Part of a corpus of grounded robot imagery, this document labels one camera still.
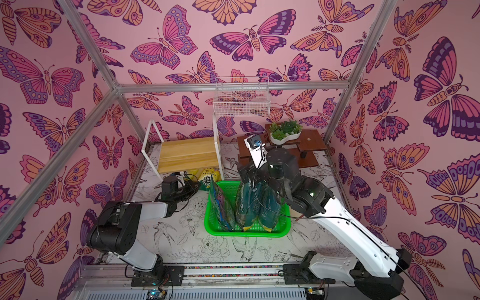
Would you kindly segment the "blue edged soil bag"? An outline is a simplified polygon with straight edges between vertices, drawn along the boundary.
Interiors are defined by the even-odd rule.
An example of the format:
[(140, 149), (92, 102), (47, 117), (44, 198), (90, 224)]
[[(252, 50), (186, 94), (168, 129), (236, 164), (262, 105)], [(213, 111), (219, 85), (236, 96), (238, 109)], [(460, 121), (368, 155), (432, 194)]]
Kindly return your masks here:
[(216, 219), (223, 231), (233, 231), (236, 226), (235, 213), (231, 203), (226, 199), (223, 190), (213, 180), (209, 186), (209, 196)]

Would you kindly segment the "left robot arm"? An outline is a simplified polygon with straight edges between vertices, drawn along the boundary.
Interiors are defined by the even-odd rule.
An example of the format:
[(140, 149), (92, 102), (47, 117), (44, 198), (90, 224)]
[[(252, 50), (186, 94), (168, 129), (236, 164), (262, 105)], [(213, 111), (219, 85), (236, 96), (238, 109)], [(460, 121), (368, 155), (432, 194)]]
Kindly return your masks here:
[(197, 179), (171, 175), (163, 179), (161, 192), (153, 202), (107, 203), (87, 234), (87, 246), (115, 255), (131, 266), (132, 287), (181, 286), (185, 268), (166, 266), (160, 255), (138, 241), (137, 233), (143, 221), (169, 218), (180, 212), (178, 203), (189, 201), (199, 188)]

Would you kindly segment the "dark green fertilizer bag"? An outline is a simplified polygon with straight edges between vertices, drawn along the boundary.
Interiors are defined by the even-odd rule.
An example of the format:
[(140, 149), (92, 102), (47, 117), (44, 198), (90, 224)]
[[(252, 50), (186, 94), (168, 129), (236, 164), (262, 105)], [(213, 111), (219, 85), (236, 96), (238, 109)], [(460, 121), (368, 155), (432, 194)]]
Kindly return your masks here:
[(258, 222), (263, 230), (270, 234), (278, 236), (282, 231), (276, 229), (279, 224), (280, 213), (282, 210), (281, 197), (270, 186), (264, 184), (261, 190), (260, 211), (258, 216)]

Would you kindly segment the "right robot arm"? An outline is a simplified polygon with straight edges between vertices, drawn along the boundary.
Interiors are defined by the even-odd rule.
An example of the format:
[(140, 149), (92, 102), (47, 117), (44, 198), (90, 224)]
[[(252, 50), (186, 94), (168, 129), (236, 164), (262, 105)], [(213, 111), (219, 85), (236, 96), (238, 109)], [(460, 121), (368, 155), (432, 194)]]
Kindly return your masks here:
[(247, 144), (252, 161), (239, 169), (248, 183), (261, 184), (260, 206), (276, 216), (277, 205), (288, 205), (328, 230), (352, 253), (330, 257), (308, 252), (294, 266), (292, 275), (304, 284), (316, 281), (342, 282), (357, 288), (370, 300), (392, 300), (401, 296), (412, 256), (395, 249), (366, 229), (342, 202), (316, 178), (301, 173), (297, 159), (284, 148), (266, 150), (261, 141)]

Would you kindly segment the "green fertilizer bag plant picture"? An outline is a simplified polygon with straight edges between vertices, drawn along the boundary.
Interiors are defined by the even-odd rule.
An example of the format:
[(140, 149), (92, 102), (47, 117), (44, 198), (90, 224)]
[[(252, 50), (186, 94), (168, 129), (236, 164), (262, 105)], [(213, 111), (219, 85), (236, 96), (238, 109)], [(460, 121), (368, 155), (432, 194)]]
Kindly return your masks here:
[(260, 213), (260, 204), (253, 184), (242, 182), (236, 194), (235, 218), (241, 231), (250, 230)]

